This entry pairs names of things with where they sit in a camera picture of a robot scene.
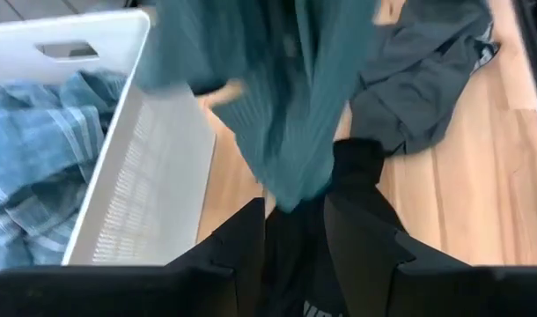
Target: clothing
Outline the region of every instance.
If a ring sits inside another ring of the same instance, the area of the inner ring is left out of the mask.
[[[404,230],[376,189],[385,153],[377,142],[335,142],[333,177],[325,193],[303,201],[291,214],[275,209],[267,219],[263,293],[258,316],[349,316],[335,276],[323,221],[326,197],[349,202],[345,212],[367,210]]]
[[[61,262],[124,82],[0,85],[0,269]]]
[[[377,45],[351,99],[351,135],[392,154],[443,139],[470,74],[498,51],[484,0],[408,0],[400,20],[377,27]]]
[[[159,1],[137,81],[188,81],[205,92],[238,78],[236,100],[213,109],[235,132],[255,177],[282,210],[315,197],[371,40],[375,0]]]
[[[165,267],[47,266],[0,272],[0,316],[254,316],[263,205],[262,199],[248,203]]]

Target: hardwood floor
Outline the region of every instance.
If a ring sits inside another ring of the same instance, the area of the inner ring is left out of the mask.
[[[445,140],[389,159],[379,187],[410,233],[433,247],[471,264],[537,264],[537,94],[511,0],[489,2],[501,51],[470,78]],[[379,18],[395,20],[402,3],[382,0],[394,10]],[[218,139],[199,240],[262,195],[231,131],[209,117]]]

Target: white plastic basket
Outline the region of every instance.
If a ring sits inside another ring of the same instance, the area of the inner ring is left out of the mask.
[[[162,265],[195,244],[215,134],[191,91],[132,85],[150,30],[142,11],[0,25],[0,82],[60,83],[77,70],[129,76],[63,264]],[[97,57],[52,58],[39,45],[86,42]]]

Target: blue plaid shirt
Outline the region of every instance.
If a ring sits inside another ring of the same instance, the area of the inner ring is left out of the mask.
[[[0,85],[0,269],[61,262],[124,83]]]

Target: white laundry basket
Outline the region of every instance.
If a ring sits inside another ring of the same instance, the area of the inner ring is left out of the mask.
[[[63,264],[162,265],[195,244],[215,134],[187,87],[151,97],[132,85],[149,31],[137,10],[0,25],[0,82],[57,84],[102,68],[129,76]],[[68,42],[98,56],[37,49]]]

